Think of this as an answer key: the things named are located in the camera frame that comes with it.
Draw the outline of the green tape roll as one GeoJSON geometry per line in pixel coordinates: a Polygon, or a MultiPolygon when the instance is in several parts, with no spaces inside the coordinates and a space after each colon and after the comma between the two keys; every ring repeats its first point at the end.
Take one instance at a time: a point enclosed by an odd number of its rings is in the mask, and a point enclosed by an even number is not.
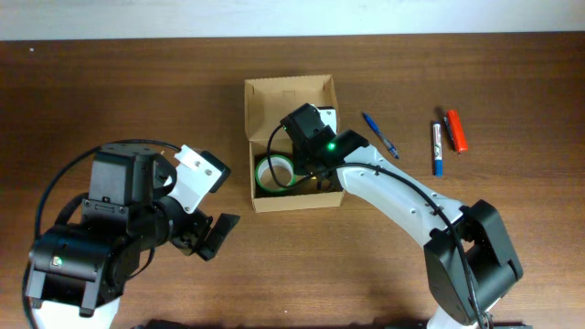
{"type": "Polygon", "coordinates": [[[276,181],[286,186],[291,186],[296,182],[293,162],[288,157],[279,154],[272,155],[270,158],[264,157],[256,165],[255,180],[264,191],[280,193],[284,191],[284,188],[276,181]]]}

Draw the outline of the brown cardboard box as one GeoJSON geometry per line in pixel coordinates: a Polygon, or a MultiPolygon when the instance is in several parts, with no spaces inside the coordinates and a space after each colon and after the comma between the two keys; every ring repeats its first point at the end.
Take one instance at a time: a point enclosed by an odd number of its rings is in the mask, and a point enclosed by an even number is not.
{"type": "Polygon", "coordinates": [[[293,143],[285,131],[269,137],[287,114],[305,103],[316,106],[333,106],[337,112],[339,131],[339,106],[335,84],[330,75],[312,75],[281,78],[265,78],[244,81],[245,132],[249,141],[250,197],[257,213],[284,210],[300,210],[341,205],[343,191],[325,191],[328,187],[317,186],[313,178],[292,191],[269,193],[260,188],[255,180],[256,165],[266,157],[266,147],[271,155],[283,155],[293,161],[293,143]]]}

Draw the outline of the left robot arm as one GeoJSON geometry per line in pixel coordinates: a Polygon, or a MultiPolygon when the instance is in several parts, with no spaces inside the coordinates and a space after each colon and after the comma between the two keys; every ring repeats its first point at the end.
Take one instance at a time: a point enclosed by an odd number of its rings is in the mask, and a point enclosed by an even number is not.
{"type": "Polygon", "coordinates": [[[66,164],[62,177],[91,158],[90,188],[73,197],[46,232],[37,230],[22,283],[32,328],[107,328],[126,282],[146,269],[142,252],[166,243],[212,260],[239,216],[206,215],[198,206],[230,175],[213,154],[172,145],[171,164],[156,140],[94,147],[66,164]]]}

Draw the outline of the red utility knife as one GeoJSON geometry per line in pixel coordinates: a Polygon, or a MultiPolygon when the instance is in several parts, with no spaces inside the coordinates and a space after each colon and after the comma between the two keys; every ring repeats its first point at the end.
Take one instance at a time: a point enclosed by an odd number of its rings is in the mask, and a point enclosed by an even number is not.
{"type": "Polygon", "coordinates": [[[456,110],[448,110],[444,120],[455,152],[458,154],[467,152],[468,143],[458,112],[456,110]]]}

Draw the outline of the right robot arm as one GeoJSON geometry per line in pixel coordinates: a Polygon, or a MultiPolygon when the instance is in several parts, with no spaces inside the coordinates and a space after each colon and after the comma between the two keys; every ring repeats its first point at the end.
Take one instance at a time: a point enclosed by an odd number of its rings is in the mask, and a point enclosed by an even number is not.
{"type": "Polygon", "coordinates": [[[308,178],[328,180],[358,196],[404,229],[423,249],[438,309],[430,328],[491,328],[490,310],[523,277],[499,212],[443,196],[390,163],[352,130],[335,133],[305,103],[280,122],[308,178]]]}

